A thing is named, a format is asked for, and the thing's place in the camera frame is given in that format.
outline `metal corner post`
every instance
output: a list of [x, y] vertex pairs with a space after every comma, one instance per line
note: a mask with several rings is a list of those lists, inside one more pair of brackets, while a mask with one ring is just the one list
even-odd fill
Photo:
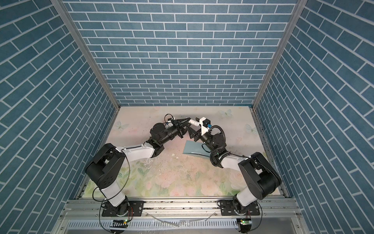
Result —
[[92, 71], [95, 73], [96, 78], [99, 80], [100, 84], [102, 85], [104, 91], [107, 93], [110, 101], [113, 103], [116, 110], [119, 110], [120, 104], [118, 103], [116, 97], [114, 96], [113, 92], [111, 91], [108, 83], [106, 82], [103, 74], [100, 71], [100, 68], [97, 66], [96, 61], [92, 57], [85, 41], [83, 40], [82, 36], [79, 33], [77, 26], [75, 25], [72, 17], [70, 16], [65, 4], [62, 0], [51, 0], [53, 6], [55, 7], [57, 13], [61, 17], [62, 21], [64, 22], [65, 26], [69, 30], [71, 36], [73, 37], [74, 41], [78, 45], [80, 51], [82, 52], [83, 56], [86, 58], [88, 64], [90, 65]]
[[265, 92], [265, 89], [267, 87], [267, 84], [269, 84], [270, 79], [272, 78], [272, 75], [274, 73], [275, 67], [277, 66], [279, 59], [281, 58], [281, 55], [283, 53], [284, 48], [286, 48], [287, 42], [289, 38], [291, 37], [291, 34], [296, 26], [297, 21], [300, 18], [301, 13], [303, 12], [303, 9], [305, 7], [305, 4], [308, 0], [298, 0], [291, 18], [289, 19], [289, 22], [286, 26], [286, 29], [284, 30], [283, 36], [279, 42], [279, 45], [277, 47], [277, 50], [274, 53], [274, 57], [272, 59], [272, 62], [269, 65], [269, 68], [267, 69], [264, 79], [261, 82], [260, 88], [257, 92], [257, 95], [255, 97], [255, 100], [253, 101], [253, 109], [256, 109], [258, 104], [260, 103], [261, 97]]

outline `floral mat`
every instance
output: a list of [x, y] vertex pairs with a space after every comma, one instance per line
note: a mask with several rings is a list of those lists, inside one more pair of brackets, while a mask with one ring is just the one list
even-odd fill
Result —
[[[122, 107], [107, 143], [141, 144], [149, 138], [153, 125], [164, 122], [168, 113], [177, 119], [206, 117], [224, 130], [227, 150], [240, 155], [261, 152], [266, 157], [248, 107]], [[130, 178], [123, 192], [128, 197], [231, 196], [245, 188], [239, 171], [214, 167], [208, 157], [183, 154], [186, 140], [190, 140], [188, 134], [182, 139], [176, 136], [164, 144], [158, 157], [130, 162]], [[128, 173], [127, 165], [121, 168], [117, 177], [120, 186]], [[90, 180], [83, 197], [92, 197], [95, 187]], [[98, 190], [94, 196], [103, 197]]]

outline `brick wallpaper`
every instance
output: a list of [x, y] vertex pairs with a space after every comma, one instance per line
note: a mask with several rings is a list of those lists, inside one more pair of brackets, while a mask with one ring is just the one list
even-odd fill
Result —
[[250, 105], [295, 2], [64, 1], [123, 106]]
[[0, 1], [0, 233], [52, 230], [113, 115], [51, 2]]
[[258, 106], [311, 233], [374, 233], [373, 13], [309, 0]]

